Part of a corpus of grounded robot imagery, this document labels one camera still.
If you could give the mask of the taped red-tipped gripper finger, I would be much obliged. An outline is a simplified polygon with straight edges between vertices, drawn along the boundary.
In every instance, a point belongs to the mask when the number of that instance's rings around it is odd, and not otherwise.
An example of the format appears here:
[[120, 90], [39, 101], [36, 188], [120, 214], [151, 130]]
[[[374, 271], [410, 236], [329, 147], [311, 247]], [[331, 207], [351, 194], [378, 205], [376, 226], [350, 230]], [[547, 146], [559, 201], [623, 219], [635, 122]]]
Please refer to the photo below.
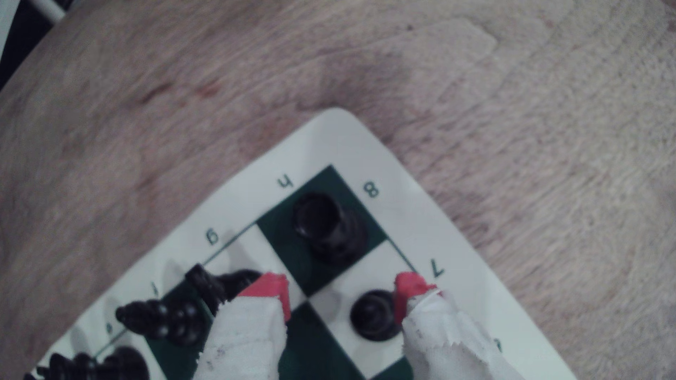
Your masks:
[[416, 272], [394, 280], [394, 316], [414, 379], [523, 379], [449, 291]]
[[290, 318], [288, 279], [264, 273], [219, 307], [193, 379], [278, 379]]

